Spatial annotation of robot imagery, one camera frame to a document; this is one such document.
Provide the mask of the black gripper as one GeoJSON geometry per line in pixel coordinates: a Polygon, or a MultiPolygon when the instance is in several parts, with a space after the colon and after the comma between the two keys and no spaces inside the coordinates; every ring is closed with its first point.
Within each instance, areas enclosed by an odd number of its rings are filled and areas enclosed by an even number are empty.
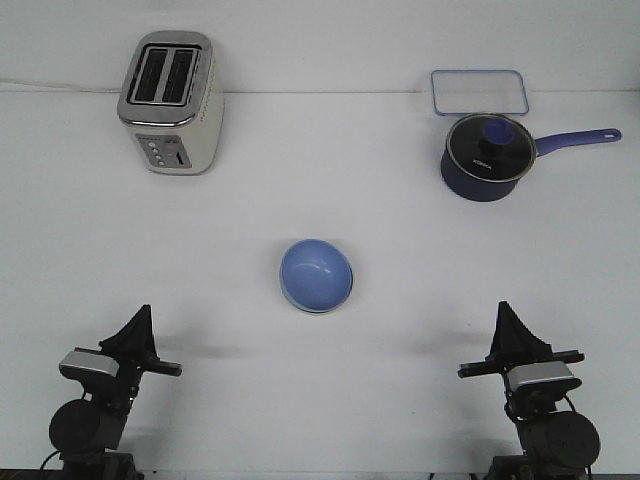
{"type": "Polygon", "coordinates": [[[143,305],[116,334],[101,340],[98,345],[103,352],[111,354],[140,356],[146,351],[146,356],[153,359],[142,364],[122,360],[115,375],[90,375],[84,391],[91,396],[92,402],[113,416],[127,416],[130,413],[144,373],[173,377],[182,374],[181,364],[158,360],[149,304],[143,305]]]}
{"type": "Polygon", "coordinates": [[[490,351],[484,361],[463,363],[459,366],[459,378],[471,378],[498,374],[501,376],[505,396],[505,413],[510,420],[535,420],[557,411],[557,403],[575,390],[565,390],[556,385],[525,387],[511,391],[506,374],[516,366],[533,363],[561,361],[568,367],[571,363],[581,362],[584,355],[578,351],[563,351],[551,354],[551,346],[536,337],[519,319],[510,304],[498,303],[495,331],[490,351]],[[506,357],[496,358],[501,352],[522,354],[530,358],[519,362],[508,362],[506,357]]]}

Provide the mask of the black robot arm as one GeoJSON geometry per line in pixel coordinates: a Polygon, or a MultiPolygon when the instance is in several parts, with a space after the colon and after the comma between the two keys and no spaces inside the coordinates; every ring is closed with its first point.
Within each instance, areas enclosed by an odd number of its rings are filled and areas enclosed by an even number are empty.
{"type": "Polygon", "coordinates": [[[62,405],[49,424],[49,439],[63,462],[61,479],[143,479],[130,453],[117,451],[142,376],[172,377],[182,365],[158,356],[152,309],[144,304],[99,348],[76,347],[59,363],[60,374],[83,395],[62,405]]]}
{"type": "Polygon", "coordinates": [[[601,451],[594,424],[574,404],[557,403],[582,381],[569,366],[582,362],[578,350],[555,351],[534,335],[511,305],[497,307],[489,354],[459,366],[460,378],[498,374],[504,386],[504,412],[514,424],[522,452],[494,457],[487,479],[590,479],[601,451]]]}

